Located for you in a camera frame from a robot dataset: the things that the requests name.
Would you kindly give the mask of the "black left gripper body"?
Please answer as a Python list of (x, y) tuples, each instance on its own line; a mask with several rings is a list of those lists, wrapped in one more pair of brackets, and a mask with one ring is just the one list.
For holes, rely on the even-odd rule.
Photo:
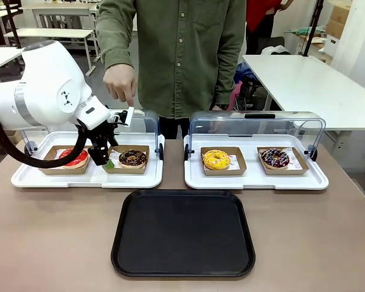
[(117, 123), (108, 121), (102, 122), (99, 126), (91, 130), (91, 141), (99, 149), (107, 149), (108, 144), (111, 146), (118, 146), (114, 130), (118, 127)]

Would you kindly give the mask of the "person's right hand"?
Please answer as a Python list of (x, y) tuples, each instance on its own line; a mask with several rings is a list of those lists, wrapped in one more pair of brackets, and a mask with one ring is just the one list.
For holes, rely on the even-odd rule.
[(126, 103), (129, 107), (134, 107), (137, 78), (132, 66), (115, 64), (109, 67), (105, 72), (103, 82), (114, 99)]

